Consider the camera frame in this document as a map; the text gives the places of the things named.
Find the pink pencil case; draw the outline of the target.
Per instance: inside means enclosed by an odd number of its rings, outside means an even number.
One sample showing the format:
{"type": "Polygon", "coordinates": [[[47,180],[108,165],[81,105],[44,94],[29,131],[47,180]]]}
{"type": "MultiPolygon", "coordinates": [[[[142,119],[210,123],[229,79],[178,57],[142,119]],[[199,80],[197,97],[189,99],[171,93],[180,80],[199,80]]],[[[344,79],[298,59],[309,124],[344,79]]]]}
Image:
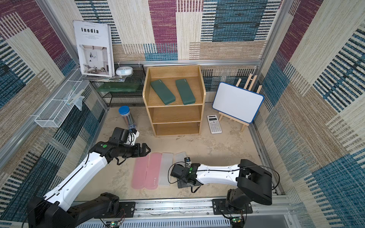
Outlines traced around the pink pencil case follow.
{"type": "Polygon", "coordinates": [[[144,188],[147,168],[148,168],[149,156],[136,158],[133,176],[132,176],[132,188],[140,190],[144,188]]]}
{"type": "Polygon", "coordinates": [[[159,173],[162,162],[161,153],[152,153],[149,156],[145,185],[147,190],[155,190],[158,187],[159,173]]]}

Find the green pencil case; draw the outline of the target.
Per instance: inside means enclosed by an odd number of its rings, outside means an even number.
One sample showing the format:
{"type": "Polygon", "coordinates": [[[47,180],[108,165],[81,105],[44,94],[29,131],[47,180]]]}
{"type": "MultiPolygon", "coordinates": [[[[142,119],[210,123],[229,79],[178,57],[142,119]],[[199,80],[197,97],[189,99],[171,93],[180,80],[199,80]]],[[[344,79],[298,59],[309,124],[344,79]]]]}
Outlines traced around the green pencil case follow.
{"type": "Polygon", "coordinates": [[[175,95],[170,91],[170,89],[165,85],[162,80],[159,79],[151,82],[151,87],[165,105],[171,104],[176,101],[175,95]]]}
{"type": "Polygon", "coordinates": [[[176,80],[175,84],[184,105],[196,103],[196,98],[185,78],[176,80]]]}

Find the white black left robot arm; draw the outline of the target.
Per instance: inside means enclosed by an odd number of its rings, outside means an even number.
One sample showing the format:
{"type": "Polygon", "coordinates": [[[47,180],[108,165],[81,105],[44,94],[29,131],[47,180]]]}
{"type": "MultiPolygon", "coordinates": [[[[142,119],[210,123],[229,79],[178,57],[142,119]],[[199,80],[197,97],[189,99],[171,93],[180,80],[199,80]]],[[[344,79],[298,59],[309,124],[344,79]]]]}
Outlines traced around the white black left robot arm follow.
{"type": "Polygon", "coordinates": [[[117,218],[123,215],[119,197],[103,193],[96,199],[73,206],[73,202],[92,178],[112,160],[146,157],[151,149],[146,143],[125,145],[119,142],[98,142],[85,160],[57,187],[43,197],[33,197],[27,205],[30,228],[75,228],[92,219],[117,218]]]}

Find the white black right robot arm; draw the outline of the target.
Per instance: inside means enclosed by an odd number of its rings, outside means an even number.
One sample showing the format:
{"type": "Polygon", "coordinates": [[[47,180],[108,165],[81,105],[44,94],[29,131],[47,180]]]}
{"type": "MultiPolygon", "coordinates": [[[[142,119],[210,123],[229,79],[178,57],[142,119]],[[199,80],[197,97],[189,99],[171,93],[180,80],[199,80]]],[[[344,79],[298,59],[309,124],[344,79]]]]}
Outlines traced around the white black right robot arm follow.
{"type": "Polygon", "coordinates": [[[172,184],[170,178],[176,178],[178,188],[199,188],[207,184],[225,184],[234,186],[229,189],[225,201],[228,210],[247,209],[251,202],[261,205],[272,204],[272,173],[267,167],[242,159],[239,164],[228,166],[209,166],[192,163],[189,157],[167,166],[164,180],[172,184]]]}

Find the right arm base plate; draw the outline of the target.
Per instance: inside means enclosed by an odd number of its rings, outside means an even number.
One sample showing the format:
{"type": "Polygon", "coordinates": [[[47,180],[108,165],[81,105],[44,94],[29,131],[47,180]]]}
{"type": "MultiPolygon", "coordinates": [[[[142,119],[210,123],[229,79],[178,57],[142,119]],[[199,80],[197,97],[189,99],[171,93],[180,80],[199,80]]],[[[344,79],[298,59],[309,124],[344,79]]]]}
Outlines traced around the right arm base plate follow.
{"type": "Polygon", "coordinates": [[[252,214],[253,210],[250,204],[233,206],[227,199],[212,199],[214,215],[233,215],[233,214],[252,214]]]}

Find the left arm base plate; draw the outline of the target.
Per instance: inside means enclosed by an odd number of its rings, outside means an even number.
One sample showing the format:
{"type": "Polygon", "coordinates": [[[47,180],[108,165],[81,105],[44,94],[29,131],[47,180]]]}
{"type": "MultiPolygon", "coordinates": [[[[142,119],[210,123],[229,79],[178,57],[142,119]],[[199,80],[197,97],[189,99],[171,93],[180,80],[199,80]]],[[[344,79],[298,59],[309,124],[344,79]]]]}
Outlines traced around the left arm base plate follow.
{"type": "Polygon", "coordinates": [[[135,212],[135,201],[123,201],[119,202],[119,211],[116,215],[117,218],[132,218],[135,212]]]}

